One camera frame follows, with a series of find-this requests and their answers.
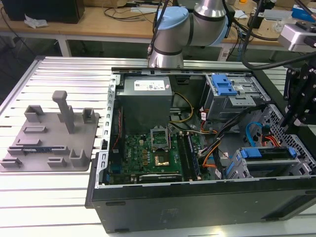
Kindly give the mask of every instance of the wooden workbench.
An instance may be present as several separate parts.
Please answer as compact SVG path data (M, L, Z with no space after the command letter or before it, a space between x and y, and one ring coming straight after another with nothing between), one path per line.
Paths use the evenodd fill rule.
M249 14L256 3L248 1L248 3L239 3L234 5L235 9L243 10ZM126 9L118 9L118 12L123 12ZM116 14L116 17L127 17L139 15L138 12L125 12ZM150 21L153 21L154 14L146 16ZM8 16L5 16L7 22L12 29L20 36L25 38L44 38L57 39L59 41L63 56L71 56L67 40L94 40L94 41L121 41L121 42L142 42L149 43L152 37L152 23L145 20L137 22L122 22L104 15L101 7L86 7L84 16L78 24L64 24L57 22L49 22L48 27L33 29L27 26L24 22L10 21ZM246 19L239 19L239 22L246 26ZM278 34L272 30L273 22L263 20L259 30L254 30L259 35L277 38ZM0 19L0 35L14 36L9 30L3 19ZM234 28L231 29L229 37L224 39L220 47L226 51L232 48L237 40L237 32ZM249 48L278 50L282 49L276 41L264 41L254 38Z

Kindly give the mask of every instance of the blue clip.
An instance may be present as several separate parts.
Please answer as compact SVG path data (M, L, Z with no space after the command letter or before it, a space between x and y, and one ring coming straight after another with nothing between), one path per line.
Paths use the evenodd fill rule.
M242 158L248 158L248 154L245 150L241 150L240 154L241 154Z
M229 174L229 172L232 170L234 164L235 164L234 162L232 162L232 163L230 164L230 166L228 167L228 169L226 169L226 171L225 171L225 175L228 175L228 174Z
M244 148L242 151L245 151L249 158L261 158L262 155L258 148Z
M232 87L232 82L225 75L212 75L212 81L218 95L237 95Z
M295 158L297 156L297 153L293 147L288 147L288 151L290 152L290 154L293 158Z

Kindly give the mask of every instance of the computer case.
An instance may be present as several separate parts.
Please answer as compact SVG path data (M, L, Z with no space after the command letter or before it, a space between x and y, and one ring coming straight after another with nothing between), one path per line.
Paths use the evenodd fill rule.
M3 0L4 9L12 21L25 16L46 21L78 23L84 13L83 0Z
M262 71L252 72L245 69L231 71L225 68L180 70L112 68L112 71L114 73L111 75L107 101L109 114L114 110L113 101L117 91L125 86L124 78L141 75L144 77L169 76L171 85L173 81L179 82L177 86L172 87L172 90L178 91L179 88L186 86L184 79L188 79L188 75L196 77L211 73L213 75L233 74L234 77L250 74L263 98L267 98L269 102L267 108L272 106L278 110L278 115L269 113L267 116L263 114L263 111L256 113L257 117L269 120L271 128L279 129L278 117L282 117L285 113L286 102ZM250 92L249 87L244 88L248 93ZM257 99L254 93L250 94L253 100ZM215 178L211 181L189 180L188 182L152 184L135 183L133 179L134 184L111 185L106 182L111 175L108 164L114 155L109 151L110 146L107 145L110 141L110 131L113 130L111 128L112 115L105 117L104 124L103 134L106 135L103 136L101 149L92 163L85 206L96 210L107 233L283 221L316 203L316 166L313 158L316 157L315 135L308 127L300 127L294 135L284 134L280 129L275 134L279 138L282 136L282 144L290 143L291 146L297 148L301 158L304 158L304 161L313 168L309 175L242 179ZM234 146L236 143L237 140L229 141L228 146Z

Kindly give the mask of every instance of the cpu socket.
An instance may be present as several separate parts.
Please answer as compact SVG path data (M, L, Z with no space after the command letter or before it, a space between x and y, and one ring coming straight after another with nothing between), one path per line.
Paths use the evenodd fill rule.
M155 166L169 166L169 152L155 152Z

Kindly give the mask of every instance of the black computer case panel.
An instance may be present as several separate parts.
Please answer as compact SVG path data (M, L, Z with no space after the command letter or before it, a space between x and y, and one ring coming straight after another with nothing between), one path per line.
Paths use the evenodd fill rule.
M83 0L3 0L2 3L12 21L22 21L27 15L38 20L78 23L84 13Z

